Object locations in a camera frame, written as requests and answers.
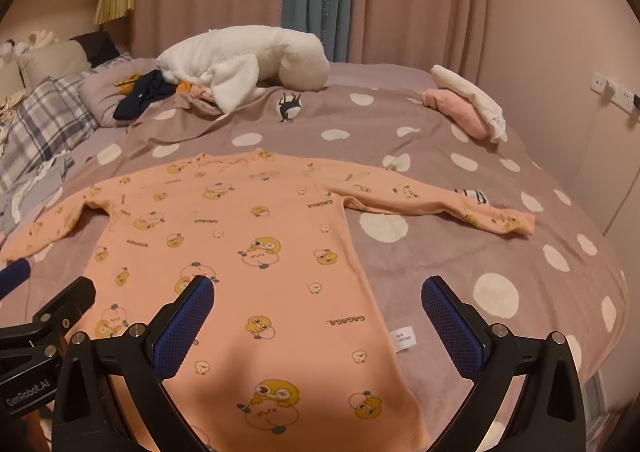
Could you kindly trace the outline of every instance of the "folded clothes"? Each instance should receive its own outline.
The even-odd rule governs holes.
[[[131,93],[120,101],[113,112],[113,118],[135,120],[145,112],[149,104],[173,95],[175,88],[176,85],[168,83],[160,70],[150,71],[135,81]]]
[[[492,142],[496,142],[504,134],[506,122],[502,116],[502,109],[487,93],[460,75],[437,64],[431,68],[431,78],[439,89],[450,89],[474,105],[491,129]]]
[[[488,125],[473,104],[449,89],[423,91],[422,103],[450,117],[467,135],[476,140],[484,140],[490,134]]]

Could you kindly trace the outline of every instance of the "white plush toy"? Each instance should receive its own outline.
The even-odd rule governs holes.
[[[296,91],[317,91],[329,76],[329,61],[320,40],[273,26],[230,26],[209,30],[165,50],[158,57],[164,79],[210,89],[224,112],[263,95],[261,80],[277,76]]]

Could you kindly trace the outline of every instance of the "cartoon duck print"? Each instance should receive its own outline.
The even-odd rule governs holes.
[[[259,179],[262,181],[269,181],[272,177],[276,177],[280,174],[280,171],[264,171],[260,174],[252,174],[249,177],[251,179]]]
[[[130,277],[129,270],[127,267],[121,268],[118,270],[118,275],[116,275],[116,284],[118,286],[124,286],[127,282],[127,279]]]
[[[465,214],[465,221],[471,226],[478,226],[478,218],[472,214]]]
[[[258,158],[266,159],[267,161],[273,161],[275,159],[272,153],[265,151],[264,149],[258,150]]]
[[[92,185],[91,187],[89,187],[89,196],[90,197],[96,197],[101,192],[102,192],[102,187],[96,187],[95,185]]]
[[[238,252],[242,260],[251,267],[261,270],[269,268],[280,260],[280,242],[272,237],[258,237],[245,252]]]
[[[302,97],[302,93],[298,96],[295,94],[289,96],[287,96],[286,93],[282,94],[282,98],[278,101],[278,113],[280,114],[281,124],[283,122],[293,122],[293,117],[300,113],[300,109],[302,109],[300,97]]]
[[[102,318],[95,325],[95,336],[97,338],[116,337],[128,326],[127,311],[117,304],[111,304],[102,312]]]
[[[362,349],[354,351],[353,353],[351,353],[351,358],[353,358],[353,361],[357,364],[363,364],[367,359],[367,352]]]
[[[382,412],[382,400],[371,396],[371,392],[368,390],[352,394],[349,397],[349,405],[353,407],[356,416],[362,419],[377,418]]]
[[[184,242],[182,234],[169,234],[166,238],[166,245],[169,248],[177,248]]]
[[[393,191],[398,195],[402,194],[405,199],[420,198],[420,196],[418,196],[413,190],[411,190],[408,185],[396,185],[393,188]]]
[[[507,230],[507,232],[513,232],[514,230],[520,228],[520,221],[518,221],[515,217],[509,217],[504,224],[504,228],[505,230]]]
[[[105,247],[97,247],[95,249],[95,261],[97,263],[101,263],[107,257],[109,257],[109,252],[107,251],[107,248],[105,248]]]
[[[204,360],[198,360],[195,367],[196,374],[201,374],[202,376],[204,376],[211,370],[211,365],[209,364],[209,362],[206,362]]]
[[[235,188],[228,183],[216,183],[212,187],[207,187],[207,190],[204,191],[202,197],[204,199],[220,199],[231,190],[235,190]]]
[[[191,165],[193,161],[191,159],[179,159],[178,161],[174,161],[170,163],[166,168],[166,172],[169,174],[180,174],[182,169],[187,168],[188,165]]]
[[[276,330],[271,325],[271,320],[263,315],[251,317],[244,327],[249,333],[251,333],[255,339],[271,340],[276,336]]]
[[[219,283],[220,280],[216,277],[216,270],[206,265],[202,265],[198,262],[191,263],[188,267],[184,267],[180,272],[180,279],[175,283],[175,292],[180,294],[187,287],[187,285],[193,280],[196,275],[204,275],[209,277],[214,283]]]
[[[158,223],[164,223],[164,214],[154,210],[136,219],[133,222],[133,226],[139,230],[151,230]]]
[[[282,434],[298,420],[295,408],[300,391],[284,380],[264,380],[255,387],[255,394],[248,405],[236,405],[244,412],[246,422],[255,428]]]
[[[329,249],[320,249],[314,251],[316,261],[321,265],[334,265],[338,261],[338,254]]]
[[[269,212],[269,209],[267,207],[257,206],[251,209],[251,214],[253,214],[256,217],[263,217],[263,216],[270,215],[271,212]]]

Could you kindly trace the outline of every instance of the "wall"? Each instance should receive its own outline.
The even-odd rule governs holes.
[[[0,23],[0,42],[23,41],[34,30],[52,30],[61,40],[93,32],[98,0],[14,0]]]
[[[625,0],[488,0],[479,86],[502,105],[533,160],[606,234],[640,167],[640,125],[617,106],[600,104],[590,90],[591,72],[599,70],[640,94],[639,46],[640,24]],[[638,306],[640,257],[629,243],[640,241],[640,230],[632,220],[620,220],[640,219],[632,201],[607,237]],[[640,329],[640,310],[635,312],[604,367],[612,405],[640,388],[640,342],[631,336]]]

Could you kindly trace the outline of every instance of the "white polka dot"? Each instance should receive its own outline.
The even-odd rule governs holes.
[[[396,134],[402,138],[407,136],[409,133],[419,133],[420,129],[415,129],[414,127],[398,127],[398,130],[396,131]]]
[[[478,168],[478,163],[476,161],[466,158],[466,156],[459,155],[458,153],[452,153],[451,161],[460,168],[465,169],[465,171],[474,172]]]
[[[593,255],[598,253],[596,245],[594,245],[593,241],[591,241],[586,235],[578,234],[577,239],[585,254],[591,255],[591,257],[593,257]]]
[[[151,156],[154,158],[164,158],[165,156],[169,156],[171,153],[175,153],[180,148],[180,143],[172,143],[171,145],[158,145]]]
[[[520,166],[512,159],[500,159],[500,163],[513,172],[520,172]]]
[[[566,342],[569,344],[571,354],[574,356],[575,370],[580,372],[580,366],[582,365],[582,348],[578,339],[573,335],[566,335]]]
[[[120,146],[117,145],[117,143],[112,143],[109,147],[105,147],[98,153],[98,163],[100,163],[100,165],[107,165],[107,163],[111,163],[114,159],[118,158],[121,152],[122,149]]]
[[[351,93],[349,98],[355,102],[358,106],[368,106],[373,103],[373,97],[371,95],[363,95],[361,93]]]
[[[255,145],[262,140],[262,135],[258,133],[245,133],[244,135],[240,135],[239,137],[231,140],[231,143],[236,147],[244,147],[246,145]]]
[[[332,140],[344,140],[350,136],[351,135],[348,134],[347,131],[340,131],[340,129],[329,129],[321,134],[321,137],[328,142],[331,142]]]
[[[62,196],[62,187],[60,187],[57,191],[53,193],[53,196],[51,196],[49,201],[47,201],[47,204],[44,206],[44,208],[49,208],[50,206],[55,204],[55,202],[60,199],[60,196]]]
[[[41,260],[43,260],[46,257],[46,255],[49,253],[52,246],[53,246],[53,243],[41,249],[41,251],[39,251],[37,254],[33,254],[33,260],[36,261],[36,263],[41,262]]]
[[[395,243],[409,231],[404,218],[390,214],[364,212],[360,216],[360,226],[367,236],[381,243]]]
[[[451,124],[451,132],[453,133],[453,136],[455,136],[461,142],[467,143],[469,141],[469,137],[466,136],[466,133],[457,125]]]
[[[484,273],[474,286],[474,299],[487,313],[511,318],[518,311],[520,296],[513,283],[499,273]]]
[[[613,325],[616,323],[616,316],[618,312],[616,307],[613,305],[613,301],[607,295],[604,299],[602,299],[602,304],[600,305],[602,308],[602,319],[604,320],[604,326],[607,328],[607,331],[611,333],[613,329]]]
[[[175,115],[175,108],[167,109],[167,111],[163,111],[162,113],[158,113],[154,120],[168,120],[169,118],[173,118]]]
[[[532,212],[542,212],[544,210],[542,208],[542,205],[540,204],[540,201],[536,200],[536,198],[534,198],[533,196],[530,196],[526,192],[523,192],[520,195],[520,199],[524,203],[524,206],[527,207]]]
[[[569,199],[567,194],[565,194],[561,190],[558,190],[557,188],[554,189],[554,192],[556,193],[556,196],[558,196],[558,199],[562,201],[562,203],[564,203],[565,205],[571,204],[571,200]]]
[[[480,443],[477,452],[486,452],[490,448],[495,447],[498,444],[498,441],[500,441],[503,433],[504,425],[499,421],[492,422],[491,426],[486,431],[484,439],[482,440],[482,443]]]
[[[411,166],[411,156],[409,156],[406,153],[397,157],[386,155],[382,159],[382,166],[385,169],[388,167],[392,167],[395,171],[406,172],[409,170],[409,167]]]
[[[542,251],[545,252],[546,262],[548,262],[556,270],[560,270],[561,272],[569,271],[569,263],[566,262],[566,259],[562,257],[562,254],[555,248],[553,248],[553,246],[545,245],[542,248]]]

